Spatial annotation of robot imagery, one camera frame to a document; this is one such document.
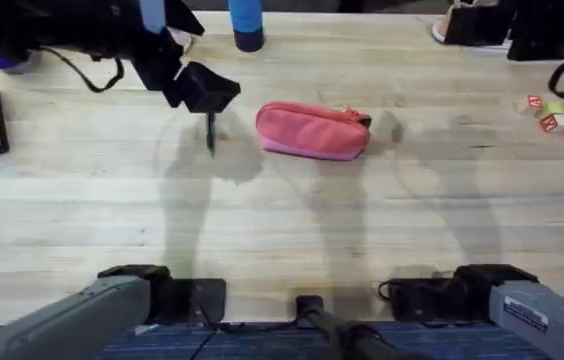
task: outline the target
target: label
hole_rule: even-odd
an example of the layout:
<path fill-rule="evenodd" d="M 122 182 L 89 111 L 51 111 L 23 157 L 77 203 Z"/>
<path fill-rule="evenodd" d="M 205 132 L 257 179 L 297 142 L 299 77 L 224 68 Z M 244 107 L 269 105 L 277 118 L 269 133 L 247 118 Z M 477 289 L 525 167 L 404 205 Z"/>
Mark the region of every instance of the label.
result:
<path fill-rule="evenodd" d="M 521 302 L 509 296 L 504 297 L 504 311 L 542 332 L 546 332 L 549 329 L 548 316 L 522 304 Z"/>
<path fill-rule="evenodd" d="M 553 116 L 549 116 L 548 118 L 540 121 L 540 125 L 542 126 L 542 129 L 544 129 L 544 131 L 551 132 L 551 130 L 558 127 L 558 122 Z"/>
<path fill-rule="evenodd" d="M 527 103 L 529 104 L 530 107 L 537 107 L 537 108 L 542 107 L 542 98 L 541 97 L 529 95 L 529 96 L 527 96 L 526 99 L 527 99 Z"/>

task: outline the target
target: toy block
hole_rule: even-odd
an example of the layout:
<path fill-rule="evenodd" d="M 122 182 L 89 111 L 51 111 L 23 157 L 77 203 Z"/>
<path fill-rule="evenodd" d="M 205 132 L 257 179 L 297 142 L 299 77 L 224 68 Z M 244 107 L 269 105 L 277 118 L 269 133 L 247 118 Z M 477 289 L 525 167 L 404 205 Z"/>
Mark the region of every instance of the toy block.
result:
<path fill-rule="evenodd" d="M 540 126 L 545 132 L 559 132 L 564 130 L 564 114 L 549 115 L 540 120 Z"/>
<path fill-rule="evenodd" d="M 517 104 L 517 112 L 522 115 L 533 115 L 542 109 L 542 98 L 537 95 L 529 95 L 524 101 Z"/>
<path fill-rule="evenodd" d="M 556 114 L 564 114 L 564 105 L 559 102 L 548 102 L 544 104 L 542 109 L 535 113 L 535 117 L 542 120 Z"/>

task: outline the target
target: blue bottle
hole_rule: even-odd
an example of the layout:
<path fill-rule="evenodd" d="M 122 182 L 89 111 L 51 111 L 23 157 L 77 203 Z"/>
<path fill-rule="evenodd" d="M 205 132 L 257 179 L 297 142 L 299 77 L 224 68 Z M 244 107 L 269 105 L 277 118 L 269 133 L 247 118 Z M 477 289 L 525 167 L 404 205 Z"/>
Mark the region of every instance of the blue bottle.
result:
<path fill-rule="evenodd" d="M 229 0 L 235 46 L 244 52 L 258 51 L 264 45 L 261 0 Z"/>

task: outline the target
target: zipper pull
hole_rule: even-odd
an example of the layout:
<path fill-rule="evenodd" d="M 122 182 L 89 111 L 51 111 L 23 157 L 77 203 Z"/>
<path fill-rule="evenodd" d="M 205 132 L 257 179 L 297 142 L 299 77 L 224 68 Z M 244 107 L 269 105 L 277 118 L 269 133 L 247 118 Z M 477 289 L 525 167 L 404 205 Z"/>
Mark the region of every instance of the zipper pull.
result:
<path fill-rule="evenodd" d="M 343 109 L 344 112 L 351 117 L 351 120 L 358 121 L 358 118 L 360 117 L 360 113 L 351 109 L 351 107 L 349 105 L 340 104 L 340 105 L 338 105 L 338 108 Z"/>

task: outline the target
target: wooden table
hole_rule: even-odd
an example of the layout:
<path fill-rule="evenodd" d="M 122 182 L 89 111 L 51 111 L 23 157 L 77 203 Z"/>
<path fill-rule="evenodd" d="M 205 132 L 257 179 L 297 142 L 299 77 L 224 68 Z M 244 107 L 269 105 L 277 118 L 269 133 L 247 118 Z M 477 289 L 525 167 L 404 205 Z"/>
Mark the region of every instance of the wooden table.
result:
<path fill-rule="evenodd" d="M 436 17 L 267 14 L 266 47 L 238 51 L 225 13 L 190 58 L 239 81 L 214 159 L 203 116 L 170 109 L 129 67 L 89 93 L 44 56 L 0 73 L 12 151 L 0 157 L 0 324 L 90 284 L 118 264 L 222 277 L 227 320 L 281 320 L 297 294 L 349 318 L 386 314 L 395 276 L 510 263 L 564 295 L 564 145 L 514 101 L 546 94 L 555 63 L 444 47 Z M 112 63 L 73 54 L 103 84 Z M 269 101 L 371 114 L 353 162 L 260 151 Z"/>

